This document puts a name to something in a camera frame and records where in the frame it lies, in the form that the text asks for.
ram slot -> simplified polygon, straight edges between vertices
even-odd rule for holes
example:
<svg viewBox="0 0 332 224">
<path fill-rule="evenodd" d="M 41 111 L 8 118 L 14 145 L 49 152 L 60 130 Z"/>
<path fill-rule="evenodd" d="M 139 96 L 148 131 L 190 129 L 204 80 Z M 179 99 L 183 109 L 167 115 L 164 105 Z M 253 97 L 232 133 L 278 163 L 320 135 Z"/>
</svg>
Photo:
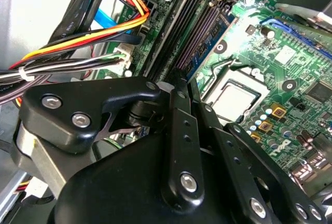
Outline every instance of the ram slot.
<svg viewBox="0 0 332 224">
<path fill-rule="evenodd" d="M 187 45 L 182 50 L 179 59 L 175 64 L 177 68 L 184 69 L 190 62 L 190 58 L 197 51 L 199 45 L 203 43 L 206 34 L 209 33 L 210 29 L 214 26 L 219 13 L 219 5 L 214 5 L 211 2 L 206 5 L 198 22 L 189 34 L 190 39 L 188 40 Z"/>
<path fill-rule="evenodd" d="M 215 33 L 215 35 L 210 34 L 210 41 L 208 42 L 209 46 L 207 46 L 202 53 L 196 52 L 191 62 L 185 68 L 186 72 L 188 72 L 188 82 L 194 78 L 195 73 L 206 63 L 209 57 L 215 53 L 215 49 L 224 39 L 225 35 L 227 35 L 232 26 L 237 22 L 237 20 L 238 18 L 232 14 L 225 14 L 223 12 L 221 13 L 219 21 L 216 22 L 216 25 L 212 29 L 212 33 Z M 212 85 L 213 81 L 211 80 L 210 82 L 209 80 L 207 84 Z"/>
<path fill-rule="evenodd" d="M 183 9 L 178 14 L 177 19 L 172 21 L 172 28 L 169 28 L 168 37 L 164 38 L 163 45 L 158 49 L 158 54 L 154 54 L 153 66 L 151 65 L 149 72 L 146 73 L 146 76 L 151 80 L 157 80 L 165 69 L 170 52 L 176 48 L 184 30 L 194 18 L 200 2 L 201 0 L 187 0 L 187 2 L 184 2 Z"/>
<path fill-rule="evenodd" d="M 167 17 L 165 18 L 166 21 L 163 24 L 161 30 L 159 31 L 156 41 L 153 43 L 152 48 L 150 49 L 150 52 L 148 53 L 145 62 L 143 64 L 143 67 L 140 71 L 139 75 L 147 76 L 149 74 L 152 66 L 155 63 L 156 57 L 160 53 L 162 47 L 168 40 L 168 37 L 171 33 L 171 31 L 174 28 L 175 23 L 177 22 L 180 13 L 182 9 L 185 7 L 188 0 L 175 0 L 172 9 L 168 13 Z"/>
</svg>

wire bundle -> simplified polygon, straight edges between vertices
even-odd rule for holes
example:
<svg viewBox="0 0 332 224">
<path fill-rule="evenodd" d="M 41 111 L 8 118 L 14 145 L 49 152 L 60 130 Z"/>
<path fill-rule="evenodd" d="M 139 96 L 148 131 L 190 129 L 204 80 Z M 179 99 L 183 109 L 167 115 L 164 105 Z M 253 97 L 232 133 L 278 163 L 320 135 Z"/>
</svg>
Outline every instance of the wire bundle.
<svg viewBox="0 0 332 224">
<path fill-rule="evenodd" d="M 129 21 L 108 29 L 87 31 L 101 0 L 71 0 L 63 20 L 50 38 L 50 43 L 24 56 L 21 61 L 13 64 L 9 71 L 0 72 L 0 104 L 16 99 L 16 104 L 20 106 L 22 99 L 19 97 L 25 90 L 46 82 L 52 74 L 84 71 L 119 62 L 119 59 L 98 61 L 101 59 L 99 57 L 93 61 L 77 64 L 75 62 L 83 60 L 66 59 L 70 58 L 75 50 L 97 43 L 113 40 L 128 43 L 133 41 L 133 36 L 129 37 L 130 35 L 125 34 L 126 31 L 143 24 L 149 16 L 149 11 L 142 0 L 121 1 L 137 12 Z M 81 10 L 77 11 L 77 5 L 80 6 L 80 9 L 86 8 L 86 11 L 83 14 Z M 69 28 L 68 23 L 73 22 L 71 18 L 75 14 L 80 16 L 82 21 L 80 24 L 75 22 L 74 26 Z M 34 80 L 23 80 L 18 74 L 19 67 L 22 66 L 24 66 L 26 75 L 34 76 Z"/>
</svg>

black plastic bracket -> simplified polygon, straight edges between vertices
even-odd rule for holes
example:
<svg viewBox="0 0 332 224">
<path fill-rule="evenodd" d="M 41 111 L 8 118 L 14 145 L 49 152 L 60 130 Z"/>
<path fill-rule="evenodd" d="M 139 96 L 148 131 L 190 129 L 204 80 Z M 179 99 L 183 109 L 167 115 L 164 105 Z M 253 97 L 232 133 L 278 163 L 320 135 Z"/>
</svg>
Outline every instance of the black plastic bracket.
<svg viewBox="0 0 332 224">
<path fill-rule="evenodd" d="M 27 90 L 19 116 L 30 133 L 64 151 L 79 153 L 89 150 L 104 128 L 103 114 L 110 113 L 114 119 L 125 105 L 153 101 L 159 94 L 158 86 L 145 77 L 42 85 Z M 42 104 L 42 99 L 50 95 L 60 99 L 60 107 L 50 109 Z M 74 114 L 88 116 L 90 124 L 75 126 Z"/>
<path fill-rule="evenodd" d="M 204 183 L 197 120 L 183 83 L 171 91 L 161 193 L 175 211 L 189 213 L 203 202 Z"/>
<path fill-rule="evenodd" d="M 268 186 L 273 212 L 282 223 L 326 223 L 324 213 L 238 124 L 227 124 L 224 130 L 238 140 L 251 172 Z"/>
<path fill-rule="evenodd" d="M 220 177 L 226 189 L 232 215 L 238 223 L 280 223 L 273 218 L 248 169 L 247 161 L 232 135 L 222 130 L 211 106 L 195 104 L 194 115 L 199 120 L 200 141 L 211 146 L 220 163 Z"/>
<path fill-rule="evenodd" d="M 160 96 L 155 101 L 138 101 L 132 104 L 127 111 L 127 119 L 123 121 L 132 126 L 144 126 L 160 129 L 164 126 L 165 115 L 170 105 L 170 93 L 161 89 Z"/>
</svg>

hole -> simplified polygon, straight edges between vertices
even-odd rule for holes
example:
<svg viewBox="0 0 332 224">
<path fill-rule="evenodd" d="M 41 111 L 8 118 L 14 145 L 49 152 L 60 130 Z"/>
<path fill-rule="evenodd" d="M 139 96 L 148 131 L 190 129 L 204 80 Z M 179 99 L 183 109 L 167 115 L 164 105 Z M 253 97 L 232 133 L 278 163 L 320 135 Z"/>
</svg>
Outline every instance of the hole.
<svg viewBox="0 0 332 224">
<path fill-rule="evenodd" d="M 191 138 L 188 135 L 184 135 L 183 139 L 187 142 L 191 142 Z"/>
<path fill-rule="evenodd" d="M 219 45 L 217 46 L 217 50 L 219 50 L 219 51 L 222 51 L 223 48 L 224 48 L 224 45 L 222 45 L 222 44 L 219 44 Z"/>
<path fill-rule="evenodd" d="M 146 83 L 146 86 L 147 86 L 148 88 L 150 88 L 151 90 L 156 90 L 156 86 L 155 86 L 152 82 L 150 82 L 150 81 L 148 81 L 148 82 Z"/>
<path fill-rule="evenodd" d="M 183 92 L 181 92 L 181 91 L 178 91 L 177 94 L 178 94 L 178 96 L 180 96 L 183 99 L 186 98 L 186 95 Z"/>
<path fill-rule="evenodd" d="M 234 162 L 237 164 L 241 164 L 240 159 L 238 159 L 238 158 L 234 158 Z"/>
<path fill-rule="evenodd" d="M 177 209 L 177 210 L 182 210 L 182 207 L 179 205 L 179 204 L 175 204 L 174 207 Z"/>
<path fill-rule="evenodd" d="M 185 121 L 183 122 L 183 124 L 185 124 L 185 126 L 187 126 L 187 127 L 190 126 L 190 123 L 189 123 L 187 120 L 185 120 Z"/>
<path fill-rule="evenodd" d="M 266 183 L 263 181 L 263 179 L 261 179 L 260 177 L 255 177 L 255 182 L 256 184 L 260 184 L 263 188 L 265 188 L 266 190 L 269 190 L 269 187 L 266 185 Z"/>
</svg>

cable tie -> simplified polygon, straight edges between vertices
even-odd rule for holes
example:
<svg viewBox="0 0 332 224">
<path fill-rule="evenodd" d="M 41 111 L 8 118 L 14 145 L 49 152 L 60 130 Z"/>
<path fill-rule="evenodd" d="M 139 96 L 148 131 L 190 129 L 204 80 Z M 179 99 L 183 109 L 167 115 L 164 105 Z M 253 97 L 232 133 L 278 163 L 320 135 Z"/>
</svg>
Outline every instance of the cable tie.
<svg viewBox="0 0 332 224">
<path fill-rule="evenodd" d="M 26 74 L 25 70 L 24 70 L 24 66 L 22 67 L 19 67 L 19 70 L 18 70 L 20 76 L 22 77 L 23 80 L 26 80 L 26 81 L 33 81 L 35 79 L 35 77 L 33 75 L 29 76 Z"/>
</svg>

